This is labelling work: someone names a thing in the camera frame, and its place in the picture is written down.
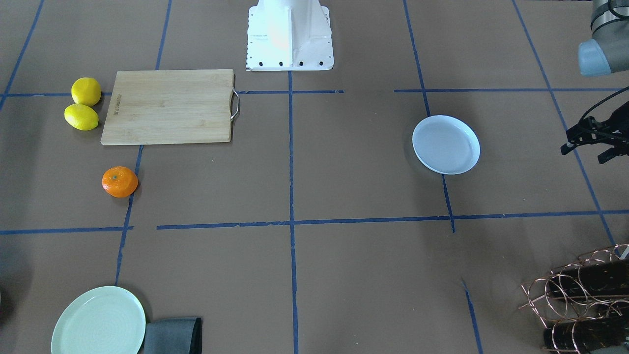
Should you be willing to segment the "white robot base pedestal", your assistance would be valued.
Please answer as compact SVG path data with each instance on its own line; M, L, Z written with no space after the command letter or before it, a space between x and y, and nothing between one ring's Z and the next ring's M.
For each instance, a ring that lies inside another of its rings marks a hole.
M328 7L318 0L259 0L249 8L246 70L331 70Z

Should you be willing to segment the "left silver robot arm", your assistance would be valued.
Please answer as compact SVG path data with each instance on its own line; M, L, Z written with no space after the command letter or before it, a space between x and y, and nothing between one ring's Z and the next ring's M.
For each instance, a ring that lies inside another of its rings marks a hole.
M594 0L589 23L591 39L579 44L577 60L586 78L606 76L629 69L629 2ZM567 155L577 147L606 144L609 149L597 156L599 164L629 153L629 104L615 109L608 119L598 121L591 112L620 94L622 88L590 107L579 121L566 130L566 143L560 152Z

